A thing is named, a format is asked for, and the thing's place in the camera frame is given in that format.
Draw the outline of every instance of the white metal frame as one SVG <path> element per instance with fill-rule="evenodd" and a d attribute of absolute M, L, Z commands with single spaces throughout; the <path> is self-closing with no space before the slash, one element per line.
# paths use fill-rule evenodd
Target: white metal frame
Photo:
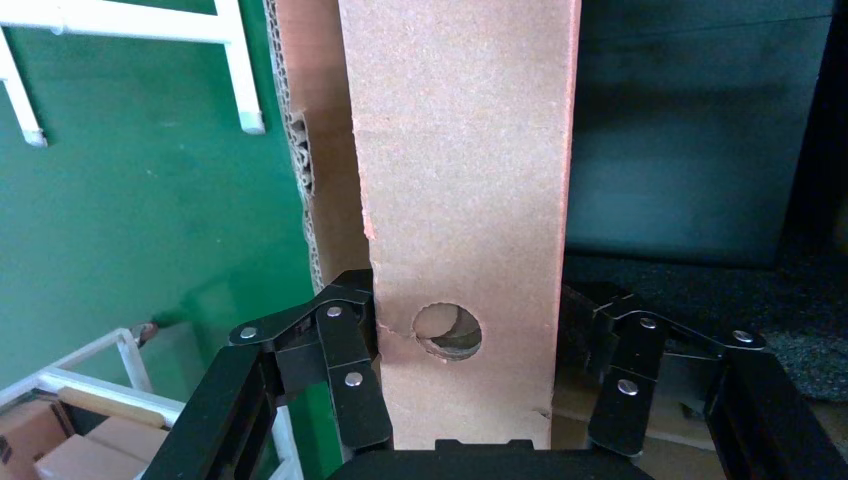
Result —
<path fill-rule="evenodd" d="M 223 45 L 241 128 L 251 135 L 264 134 L 238 0 L 215 0 L 215 9 L 216 15 L 207 15 L 107 0 L 0 0 L 0 27 L 44 28 L 56 35 L 75 33 Z M 2 29 L 0 80 L 6 84 L 24 138 L 30 145 L 47 146 Z"/>
<path fill-rule="evenodd" d="M 18 73 L 18 66 L 15 65 L 15 58 L 12 57 L 12 51 L 9 50 L 2 28 L 0 28 L 0 82 L 6 85 L 9 100 L 12 101 L 12 109 L 18 117 L 18 124 L 24 134 L 24 140 L 33 147 L 46 147 L 47 139 L 44 138 L 44 131 L 41 130 L 35 118 L 35 112 L 32 111 L 24 83 Z"/>
<path fill-rule="evenodd" d="M 112 345 L 118 347 L 132 388 L 70 370 Z M 183 408 L 185 408 L 183 402 L 153 393 L 153 387 L 141 358 L 141 352 L 138 350 L 138 345 L 132 333 L 126 328 L 114 330 L 23 380 L 0 390 L 0 406 L 14 401 L 35 388 L 58 393 L 65 387 L 157 412 L 164 417 L 165 426 L 168 428 L 174 426 Z M 277 417 L 271 427 L 271 435 L 274 439 L 277 457 L 280 460 L 280 467 L 271 476 L 271 480 L 303 480 L 303 471 L 300 466 L 300 459 L 297 456 L 297 447 L 294 443 L 291 418 L 287 407 L 277 409 Z"/>

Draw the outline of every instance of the hole in cardboard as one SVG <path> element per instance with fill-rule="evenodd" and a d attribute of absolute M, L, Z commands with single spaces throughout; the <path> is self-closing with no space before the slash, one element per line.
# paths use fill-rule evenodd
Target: hole in cardboard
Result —
<path fill-rule="evenodd" d="M 412 322 L 415 339 L 427 353 L 444 360 L 465 360 L 477 353 L 483 334 L 468 310 L 453 303 L 424 307 Z"/>

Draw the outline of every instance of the screw head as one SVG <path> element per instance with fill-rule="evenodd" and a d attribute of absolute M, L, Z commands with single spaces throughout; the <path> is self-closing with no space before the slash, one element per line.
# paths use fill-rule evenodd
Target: screw head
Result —
<path fill-rule="evenodd" d="M 734 330 L 733 338 L 742 343 L 751 343 L 754 341 L 754 336 L 744 330 Z"/>
<path fill-rule="evenodd" d="M 618 391 L 632 397 L 639 393 L 639 385 L 636 385 L 636 382 L 632 380 L 622 378 L 618 381 Z"/>
<path fill-rule="evenodd" d="M 348 387 L 358 387 L 362 384 L 362 374 L 359 372 L 350 372 L 345 375 L 345 385 Z"/>
<path fill-rule="evenodd" d="M 239 336 L 245 340 L 253 338 L 256 336 L 256 329 L 254 327 L 244 327 L 244 330 L 241 331 L 241 335 Z"/>
<path fill-rule="evenodd" d="M 639 320 L 639 325 L 647 328 L 648 330 L 653 330 L 657 328 L 657 322 L 653 318 L 644 317 Z"/>

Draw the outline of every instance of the cardboard sheet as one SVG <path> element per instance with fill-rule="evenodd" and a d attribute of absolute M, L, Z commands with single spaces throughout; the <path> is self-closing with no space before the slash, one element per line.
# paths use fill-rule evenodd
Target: cardboard sheet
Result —
<path fill-rule="evenodd" d="M 74 435 L 35 464 L 42 480 L 133 480 L 147 464 Z"/>
<path fill-rule="evenodd" d="M 35 462 L 62 444 L 73 429 L 59 402 L 44 398 L 0 414 L 0 479 L 39 480 Z"/>
<path fill-rule="evenodd" d="M 339 5 L 395 447 L 547 448 L 579 3 Z M 415 335 L 448 303 L 481 326 L 470 358 Z"/>
<path fill-rule="evenodd" d="M 338 0 L 266 0 L 315 290 L 368 268 Z"/>
<path fill-rule="evenodd" d="M 109 417 L 85 438 L 144 463 L 153 461 L 168 432 L 121 417 Z"/>

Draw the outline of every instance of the corrugated cardboard edge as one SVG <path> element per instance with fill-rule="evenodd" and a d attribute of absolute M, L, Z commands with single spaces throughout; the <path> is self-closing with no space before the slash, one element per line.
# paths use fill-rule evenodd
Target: corrugated cardboard edge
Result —
<path fill-rule="evenodd" d="M 265 0 L 271 64 L 315 292 L 368 268 L 337 0 Z"/>

